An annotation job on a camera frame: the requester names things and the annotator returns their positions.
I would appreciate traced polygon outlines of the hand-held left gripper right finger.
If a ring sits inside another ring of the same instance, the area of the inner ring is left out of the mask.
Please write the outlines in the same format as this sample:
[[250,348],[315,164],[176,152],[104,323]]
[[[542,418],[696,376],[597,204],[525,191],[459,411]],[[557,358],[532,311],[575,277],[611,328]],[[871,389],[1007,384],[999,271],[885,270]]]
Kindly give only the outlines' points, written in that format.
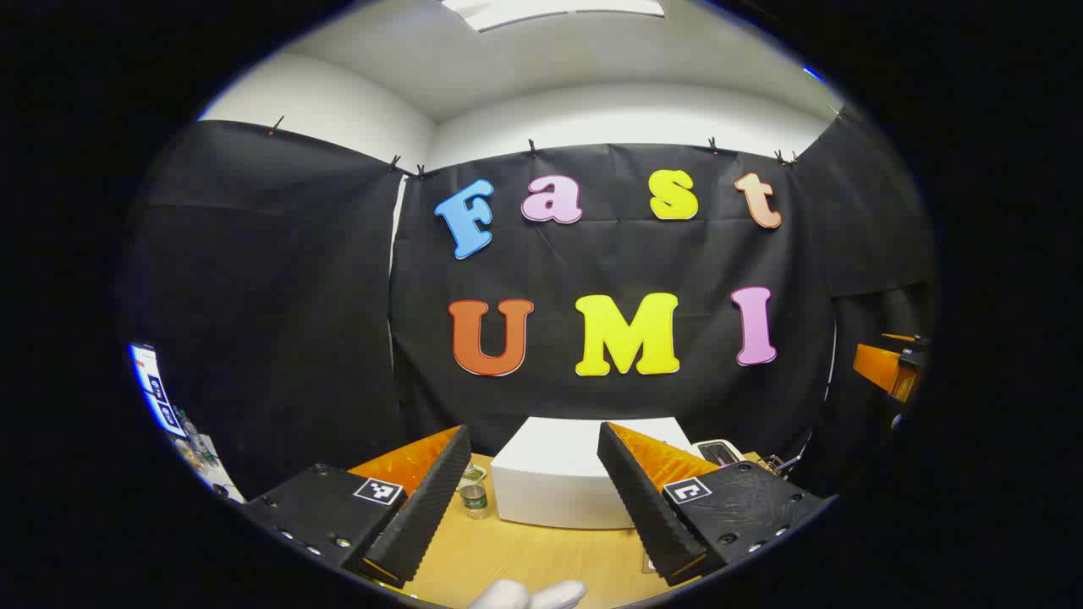
[[755,459],[716,465],[613,422],[599,425],[598,458],[670,586],[734,572],[834,506]]

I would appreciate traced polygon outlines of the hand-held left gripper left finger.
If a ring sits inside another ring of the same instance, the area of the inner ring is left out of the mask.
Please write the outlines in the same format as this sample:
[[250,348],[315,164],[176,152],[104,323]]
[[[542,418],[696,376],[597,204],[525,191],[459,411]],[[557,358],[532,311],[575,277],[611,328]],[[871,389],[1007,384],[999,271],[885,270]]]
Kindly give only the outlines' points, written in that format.
[[470,463],[467,425],[342,469],[316,464],[245,502],[261,529],[329,569],[402,587],[417,574]]

